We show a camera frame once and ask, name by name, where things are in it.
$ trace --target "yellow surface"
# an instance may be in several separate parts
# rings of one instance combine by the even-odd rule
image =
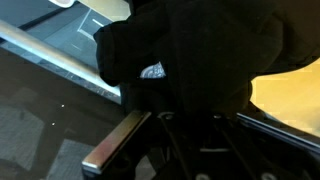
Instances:
[[[306,68],[261,76],[251,101],[282,122],[320,136],[320,60]]]
[[[121,21],[130,16],[129,4],[124,0],[79,0],[111,21]]]

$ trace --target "white tag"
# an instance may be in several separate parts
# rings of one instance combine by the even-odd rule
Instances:
[[[145,68],[140,75],[142,79],[160,79],[165,77],[166,74],[163,70],[161,63],[157,63],[155,65],[149,66]]]
[[[60,7],[69,8],[73,5],[73,3],[76,0],[49,0],[49,1],[60,6]]]

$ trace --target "glass surface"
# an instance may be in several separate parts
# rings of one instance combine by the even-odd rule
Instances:
[[[3,3],[1,7],[11,7],[14,1]],[[39,14],[35,13],[37,16],[32,16],[34,13],[28,12],[29,22],[17,21],[13,18],[7,18],[9,16],[2,15],[0,18],[7,21],[9,24],[15,25],[17,27],[23,26],[23,24],[28,24],[35,21],[35,19],[41,19],[48,13],[52,13],[59,9],[59,7],[53,5],[51,2],[41,3],[27,2],[28,6],[34,6],[35,10],[42,10],[47,8],[45,13]],[[22,9],[19,16],[25,16],[23,13],[27,13],[27,10]],[[37,24],[29,27],[25,31],[32,35],[33,37],[58,48],[64,53],[71,55],[76,60],[83,63],[84,66],[89,66],[93,69],[97,69],[96,61],[96,43],[94,42],[92,35],[101,26],[111,23],[107,18],[99,15],[98,13],[90,10],[88,7],[82,5],[81,3],[76,3],[69,9],[64,9],[62,12],[56,14],[49,19],[43,19]],[[84,80],[76,76],[75,74],[68,71],[68,69],[62,69],[54,64],[38,57],[36,54],[28,52],[15,44],[10,42],[4,42],[1,47],[7,49],[30,62],[40,65],[45,69],[48,69],[66,79],[69,79],[85,88],[92,90],[93,92],[100,94],[101,96],[108,98],[114,102],[120,103],[120,96],[113,94],[112,92],[103,89],[91,82]]]
[[[121,122],[122,108],[3,49],[0,58],[0,179],[83,179],[82,160]],[[152,177],[147,158],[137,173]]]

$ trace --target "metal bar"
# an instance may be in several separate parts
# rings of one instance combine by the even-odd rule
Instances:
[[[320,139],[317,136],[295,129],[291,126],[277,122],[279,127],[272,126],[266,122],[259,122],[251,117],[238,113],[238,118],[242,125],[264,132],[271,137],[284,141],[292,146],[300,149],[308,150],[316,154],[320,154]]]
[[[97,70],[94,70],[74,57],[40,41],[39,39],[36,39],[28,33],[2,20],[0,20],[0,37],[117,96],[120,96],[119,88],[108,86],[100,78]]]
[[[119,150],[151,116],[150,112],[131,112],[92,152],[82,161],[85,171],[100,175]]]

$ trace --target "black fabric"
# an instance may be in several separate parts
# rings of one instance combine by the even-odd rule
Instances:
[[[288,6],[285,0],[152,1],[94,35],[101,77],[112,86],[142,85],[140,72],[161,61],[181,113],[242,110],[256,76],[296,70],[319,56],[317,43],[297,27],[303,23],[293,22],[290,13],[299,7]]]
[[[154,114],[177,111],[176,99],[169,87],[166,79],[121,83],[121,104],[125,114],[135,109]]]

